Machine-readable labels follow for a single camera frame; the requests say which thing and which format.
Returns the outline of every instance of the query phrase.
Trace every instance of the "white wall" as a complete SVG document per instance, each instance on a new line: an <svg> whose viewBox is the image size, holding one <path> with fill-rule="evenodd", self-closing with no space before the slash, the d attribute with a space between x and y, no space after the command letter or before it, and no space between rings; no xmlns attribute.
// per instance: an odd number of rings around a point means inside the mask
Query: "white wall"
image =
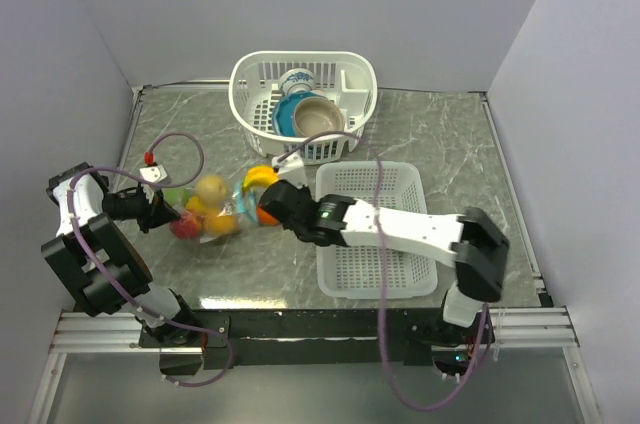
<svg viewBox="0 0 640 424"><path fill-rule="evenodd" d="M382 86L487 90L534 0L82 0L132 85L264 49L358 52Z"/></svg>
<svg viewBox="0 0 640 424"><path fill-rule="evenodd" d="M605 422L640 416L640 0L537 0L489 98Z"/></svg>
<svg viewBox="0 0 640 424"><path fill-rule="evenodd" d="M24 422L69 298L40 256L49 177L115 163L131 91L78 0L0 0L0 421Z"/></svg>

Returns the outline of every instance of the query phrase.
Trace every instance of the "perforated basket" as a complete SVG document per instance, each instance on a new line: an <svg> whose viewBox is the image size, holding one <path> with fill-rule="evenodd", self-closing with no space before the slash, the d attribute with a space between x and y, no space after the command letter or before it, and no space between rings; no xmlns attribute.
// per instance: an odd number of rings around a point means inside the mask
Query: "perforated basket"
<svg viewBox="0 0 640 424"><path fill-rule="evenodd" d="M404 162L382 163L380 206L409 212L427 212L420 173ZM375 162L325 164L316 175L316 198L342 194L372 202L378 170ZM436 264L416 254L387 250L388 297L431 294L437 284ZM332 297L380 297L381 253L377 247L318 247L318 284Z"/></svg>
<svg viewBox="0 0 640 424"><path fill-rule="evenodd" d="M345 130L357 134L373 115L378 84L369 61L351 52L261 51L238 61L231 74L229 105L244 128L251 147L261 156L280 155L304 139L278 136L271 125L275 105L282 99L278 79L285 72L308 69L315 74L316 88L333 101L345 116ZM301 157L305 164L337 161L345 149L355 149L357 141L343 136L327 136L308 145Z"/></svg>

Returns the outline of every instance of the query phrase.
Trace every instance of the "wire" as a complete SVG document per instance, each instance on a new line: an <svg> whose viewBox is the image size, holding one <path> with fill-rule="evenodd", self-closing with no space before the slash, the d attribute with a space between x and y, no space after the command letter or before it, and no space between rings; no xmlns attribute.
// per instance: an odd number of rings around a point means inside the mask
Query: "wire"
<svg viewBox="0 0 640 424"><path fill-rule="evenodd" d="M482 336L484 334L484 328L487 321L489 321L489 326L491 329L491 317L489 316L489 308L487 307L486 304L484 304L482 307L482 313L480 315L480 323L478 325L478 332L476 334L475 341L474 341L473 352L471 354L471 361L469 362L469 368L468 368L469 370L465 372L464 376L460 380L460 384L456 386L456 388L451 392L451 394L449 394L439 403L436 403L430 406L421 406L419 404L416 404L413 401L411 401L408 397L406 397L404 394L402 394L402 392L398 388L393 378L393 371L391 369L391 363L389 362L389 350L387 347L386 312L387 312L387 288L388 288L388 279L389 279L387 275L387 269L389 267L389 263L387 262L387 259L388 259L387 236L384 233L384 230L382 229L382 224L380 223L379 198L380 198L380 191L382 190L382 179L383 179L382 161L380 161L380 156L378 155L376 150L373 148L373 146L371 146L369 141L362 136L358 136L357 134L353 134L345 131L325 131L325 132L316 134L315 136L312 136L308 139L305 139L301 144L299 144L298 146L294 147L290 151L280 156L277 162L282 162L287 157L291 156L293 153L298 152L300 150L304 150L304 148L308 144L315 141L316 139L320 137L331 136L331 135L346 136L350 139L356 139L357 141L363 143L369 149L369 151L371 151L371 153L373 154L374 160L376 161L376 165L378 168L378 179L376 181L376 187L373 193L373 207L375 209L374 223L378 231L378 237L380 238L380 248L382 249L381 261L380 261L381 267L382 267L382 283L380 286L380 305L378 306L378 347L380 348L380 360L382 362L382 370L385 376L385 380L387 381L387 384L391 388L391 392L396 396L396 398L400 402L402 402L405 406L409 407L410 409L413 409L414 411L420 411L420 412L430 412L430 411L441 409L447 404L449 404L451 401L453 401L453 399L460 393L460 391L462 391L464 385L467 383L467 381L471 377L471 374L473 374L473 371L476 368L476 363L478 361L478 354L480 349L480 343L482 342ZM481 363L485 361L486 357L489 354L489 346L490 344L485 348L484 354L481 358Z"/></svg>
<svg viewBox="0 0 640 424"><path fill-rule="evenodd" d="M198 140L193 135L191 135L189 133L186 133L186 132L178 132L178 131L176 131L176 132L168 132L168 133L163 134L160 137L158 137L158 139L156 139L153 142L153 144L151 144L151 146L149 147L149 152L153 152L153 150L158 146L158 144L160 144L162 141L164 141L165 139L167 139L168 137L171 137L171 136L186 137L187 139L189 139L191 142L193 142L195 144L195 146L196 146L196 148L198 150L198 154L200 156L200 160L199 160L199 163L198 163L198 168L197 168L196 172L189 179L185 180L184 182L180 182L178 184L156 184L156 183L153 183L153 182L146 181L146 180L144 180L144 179L142 179L142 178L140 178L138 176L135 176L135 175L133 175L133 174L131 174L129 172L123 171L122 169L118 169L118 168L115 168L115 167L90 167L88 169L84 169L84 170L80 171L78 174L73 176L73 178L71 179L71 182L69 183L69 189L67 190L67 208L69 209L70 216L71 216L71 226L73 227L73 233L75 234L75 237L78 240L78 243L80 244L80 247L82 247L82 249L84 250L86 255L89 257L89 259L91 259L91 261L93 261L93 263L95 264L96 268L98 268L98 270L102 274L104 274L104 276L107 278L109 283L114 287L114 289L116 291L118 291L118 293L129 304L131 304L134 308L138 309L139 311L142 311L142 312L150 315L151 317L163 320L166 324L169 324L170 326L176 327L178 329L184 329L186 331L204 333L206 335L210 335L210 336L214 336L216 338L222 339L222 341L225 343L225 345L229 349L229 357L227 359L227 362L225 363L224 368L218 374L213 376L212 378L204 380L204 381L201 381L201 382L183 382L183 381L179 381L179 380L175 379L174 377L165 376L167 381L171 382L172 384L174 384L175 386L178 386L178 387L202 387L202 386L206 386L208 384L212 384L212 383L214 383L216 381L219 381L227 373L227 371L229 369L231 369L231 366L233 365L233 360L234 360L234 352L233 352L233 346L231 345L231 341L229 340L229 338L227 336L225 336L224 334L221 334L221 333L219 333L217 331L214 331L213 329L206 329L204 327L191 326L189 324L183 324L181 322L176 322L176 321L174 321L172 319L167 319L167 318L163 317L162 315L160 315L158 312L154 311L153 309L150 309L150 308L148 308L146 306L143 306L139 302L137 302L135 300L135 298L133 296L131 296L131 294L129 294L127 292L127 290L118 282L118 280L115 277L113 277L113 275L105 267L104 263L102 261L100 261L98 256L96 256L96 254L91 249L91 246L89 246L89 244L85 240L84 236L82 235L82 232L80 231L80 225L78 223L78 217L76 216L75 204L73 202L73 193L75 191L76 185L78 184L80 179L82 179L82 177L84 177L85 175L87 175L87 174L89 174L91 172L110 172L110 173L113 173L113 174L119 174L121 176L128 177L129 179L133 179L134 181L137 181L139 183L152 185L154 187L158 187L158 188L162 188L162 189L167 189L167 188L171 188L171 187L182 187L182 186L186 186L187 184L189 184L192 181L194 181L200 175L200 172L202 172L202 169L204 167L204 150L202 149L202 146L200 145Z"/></svg>

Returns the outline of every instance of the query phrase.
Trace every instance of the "marble tabletop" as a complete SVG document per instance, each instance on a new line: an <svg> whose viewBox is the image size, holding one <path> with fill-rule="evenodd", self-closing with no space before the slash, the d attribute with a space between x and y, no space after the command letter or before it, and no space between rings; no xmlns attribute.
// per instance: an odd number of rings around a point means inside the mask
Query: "marble tabletop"
<svg viewBox="0 0 640 424"><path fill-rule="evenodd" d="M168 131L194 134L205 150L205 173L229 182L250 167L268 163L240 132L221 91L145 90L125 169L137 173L143 154ZM478 94L381 90L376 113L365 130L384 160L403 161L420 171L429 213L484 209L511 241L503 298L497 306L539 306L531 263L518 225L505 173ZM197 166L193 145L183 138L165 141L155 152L174 181ZM366 160L364 147L343 160ZM316 167L307 167L315 188ZM131 185L120 182L120 187ZM133 222L120 224L159 284L182 294L194 307L366 308L376 300L336 299L322 293L316 276L315 247L281 228L255 228L224 242L196 244L176 239L165 226L145 235ZM438 264L438 287L429 296L390 301L391 307L439 307L453 270Z"/></svg>

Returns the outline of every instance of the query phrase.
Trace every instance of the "beige bowl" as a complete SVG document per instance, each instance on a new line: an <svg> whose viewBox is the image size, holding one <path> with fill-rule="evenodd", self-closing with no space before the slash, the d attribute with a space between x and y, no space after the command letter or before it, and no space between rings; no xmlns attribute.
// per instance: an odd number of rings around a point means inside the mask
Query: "beige bowl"
<svg viewBox="0 0 640 424"><path fill-rule="evenodd" d="M321 96L302 99L293 112L293 129L298 137L324 131L344 130L344 116L338 106Z"/></svg>

